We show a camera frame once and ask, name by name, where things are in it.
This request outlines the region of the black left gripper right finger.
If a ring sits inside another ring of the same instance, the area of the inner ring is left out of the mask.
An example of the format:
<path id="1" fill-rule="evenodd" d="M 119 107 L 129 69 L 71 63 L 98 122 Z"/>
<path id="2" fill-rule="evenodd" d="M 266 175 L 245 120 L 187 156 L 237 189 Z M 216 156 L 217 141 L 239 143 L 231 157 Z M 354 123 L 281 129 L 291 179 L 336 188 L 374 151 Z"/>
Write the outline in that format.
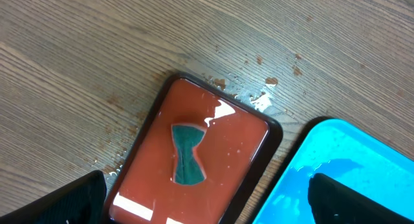
<path id="1" fill-rule="evenodd" d="M 413 224 L 325 174 L 309 180 L 308 203 L 316 224 Z"/>

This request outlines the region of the orange green sponge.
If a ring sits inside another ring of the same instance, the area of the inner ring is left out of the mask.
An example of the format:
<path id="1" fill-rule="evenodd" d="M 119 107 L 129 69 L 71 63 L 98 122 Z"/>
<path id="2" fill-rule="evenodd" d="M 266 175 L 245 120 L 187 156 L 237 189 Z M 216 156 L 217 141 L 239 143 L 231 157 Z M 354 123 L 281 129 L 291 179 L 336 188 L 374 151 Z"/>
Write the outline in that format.
<path id="1" fill-rule="evenodd" d="M 171 136 L 176 154 L 173 182 L 183 186 L 193 186 L 203 182 L 206 175 L 197 155 L 206 130 L 194 124 L 174 124 Z"/>

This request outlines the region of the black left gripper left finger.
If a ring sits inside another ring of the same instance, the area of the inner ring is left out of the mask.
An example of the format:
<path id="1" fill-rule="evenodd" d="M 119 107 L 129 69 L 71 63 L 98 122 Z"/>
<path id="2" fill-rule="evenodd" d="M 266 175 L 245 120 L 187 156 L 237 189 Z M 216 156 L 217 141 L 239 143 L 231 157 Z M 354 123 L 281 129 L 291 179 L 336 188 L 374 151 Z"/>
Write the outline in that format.
<path id="1" fill-rule="evenodd" d="M 101 171 L 95 170 L 28 205 L 1 216 L 1 223 L 98 223 L 106 194 L 104 175 Z"/>

